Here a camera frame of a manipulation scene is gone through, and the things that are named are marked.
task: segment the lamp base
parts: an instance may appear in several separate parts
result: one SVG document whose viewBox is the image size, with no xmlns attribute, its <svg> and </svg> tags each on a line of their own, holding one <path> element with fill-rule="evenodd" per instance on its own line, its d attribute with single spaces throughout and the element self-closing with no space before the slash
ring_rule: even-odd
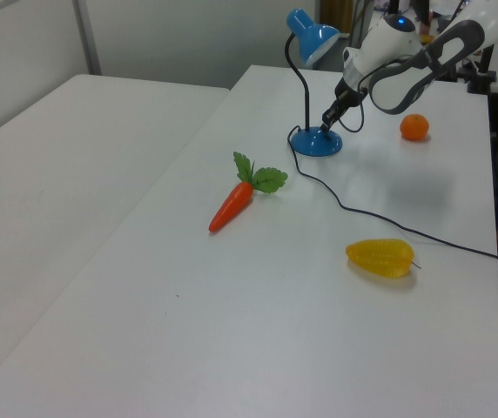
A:
<svg viewBox="0 0 498 418">
<path fill-rule="evenodd" d="M 342 149 L 342 138 L 336 132 L 324 132 L 318 126 L 302 129 L 292 137 L 292 148 L 309 157 L 325 157 Z"/>
</svg>

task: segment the lamp neck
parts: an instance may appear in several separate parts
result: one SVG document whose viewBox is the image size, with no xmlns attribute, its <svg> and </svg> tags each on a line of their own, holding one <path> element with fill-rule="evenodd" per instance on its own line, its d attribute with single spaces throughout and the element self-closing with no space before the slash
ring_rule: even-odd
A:
<svg viewBox="0 0 498 418">
<path fill-rule="evenodd" d="M 292 68 L 293 72 L 297 74 L 301 83 L 303 83 L 303 88 L 305 89 L 305 130 L 309 131 L 309 87 L 307 86 L 307 81 L 303 78 L 299 70 L 293 64 L 292 59 L 290 58 L 290 44 L 292 43 L 295 35 L 292 33 L 290 37 L 286 41 L 286 48 L 284 48 L 284 53 L 286 54 L 286 61 Z"/>
</svg>

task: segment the lamp shade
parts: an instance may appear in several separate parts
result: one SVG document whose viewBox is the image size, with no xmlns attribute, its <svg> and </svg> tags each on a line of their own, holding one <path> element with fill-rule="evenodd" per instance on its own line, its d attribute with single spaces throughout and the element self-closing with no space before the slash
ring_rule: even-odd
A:
<svg viewBox="0 0 498 418">
<path fill-rule="evenodd" d="M 305 66 L 325 55 L 340 35 L 332 26 L 315 24 L 303 9 L 293 10 L 287 17 L 287 25 L 299 39 L 299 55 Z"/>
</svg>

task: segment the green leaves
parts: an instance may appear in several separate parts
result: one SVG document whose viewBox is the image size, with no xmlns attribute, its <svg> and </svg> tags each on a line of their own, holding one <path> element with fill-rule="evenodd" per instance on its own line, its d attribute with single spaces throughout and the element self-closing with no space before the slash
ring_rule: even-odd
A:
<svg viewBox="0 0 498 418">
<path fill-rule="evenodd" d="M 263 193 L 274 193 L 287 180 L 287 174 L 272 167 L 261 168 L 253 174 L 255 163 L 251 164 L 249 158 L 245 155 L 234 152 L 233 161 L 238 167 L 238 178 L 241 181 L 251 183 L 254 190 L 259 190 Z"/>
<path fill-rule="evenodd" d="M 233 161 L 235 161 L 235 165 L 238 167 L 238 177 L 241 181 L 247 181 L 251 183 L 252 179 L 252 168 L 255 163 L 251 165 L 251 161 L 245 155 L 240 154 L 239 152 L 233 153 Z"/>
<path fill-rule="evenodd" d="M 261 168 L 252 177 L 252 188 L 264 193 L 274 193 L 287 180 L 287 174 L 272 167 Z"/>
</svg>

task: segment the power cord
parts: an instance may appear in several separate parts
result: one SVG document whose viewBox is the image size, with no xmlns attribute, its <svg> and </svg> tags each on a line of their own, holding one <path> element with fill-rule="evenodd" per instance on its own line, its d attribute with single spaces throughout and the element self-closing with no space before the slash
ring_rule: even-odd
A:
<svg viewBox="0 0 498 418">
<path fill-rule="evenodd" d="M 403 226 L 403 225 L 399 224 L 395 220 L 387 218 L 386 216 L 383 216 L 383 215 L 379 215 L 378 213 L 369 212 L 369 211 L 365 211 L 363 209 L 355 209 L 355 208 L 352 208 L 352 207 L 349 207 L 349 206 L 345 206 L 341 202 L 340 198 L 338 197 L 338 194 L 336 194 L 336 192 L 327 183 L 325 183 L 323 180 L 321 180 L 319 178 L 316 178 L 316 177 L 312 176 L 311 174 L 307 174 L 306 172 L 302 172 L 301 169 L 299 168 L 298 157 L 297 157 L 297 155 L 295 153 L 295 150 L 293 149 L 292 141 L 291 141 L 291 137 L 293 135 L 293 132 L 296 129 L 298 131 L 301 131 L 301 127 L 299 125 L 297 125 L 297 126 L 294 126 L 293 129 L 290 131 L 290 133 L 288 133 L 288 135 L 287 135 L 287 143 L 288 143 L 288 145 L 290 147 L 290 150 L 292 150 L 293 161 L 295 162 L 295 168 L 297 169 L 298 173 L 301 174 L 303 177 L 307 177 L 308 179 L 314 180 L 314 181 L 322 184 L 334 196 L 334 198 L 338 202 L 338 206 L 341 207 L 342 209 L 344 209 L 345 211 L 355 212 L 355 213 L 362 213 L 364 215 L 368 215 L 368 216 L 372 216 L 372 217 L 377 218 L 377 219 L 384 220 L 384 221 L 388 222 L 389 224 L 392 224 L 392 225 L 400 228 L 402 231 L 406 231 L 407 233 L 413 233 L 413 234 L 419 235 L 419 236 L 421 236 L 423 238 L 431 239 L 433 241 L 439 242 L 439 243 L 444 244 L 446 246 L 451 246 L 453 248 L 457 248 L 459 250 L 464 250 L 464 251 L 469 251 L 471 253 L 476 253 L 476 254 L 484 255 L 484 256 L 490 257 L 492 259 L 497 259 L 498 258 L 496 255 L 491 254 L 491 253 L 486 253 L 484 251 L 476 250 L 474 248 L 469 248 L 467 246 L 459 246 L 458 244 L 446 241 L 444 239 L 436 238 L 433 235 L 429 235 L 427 233 L 422 233 L 421 231 L 417 231 L 415 229 L 408 228 L 406 226 Z"/>
</svg>

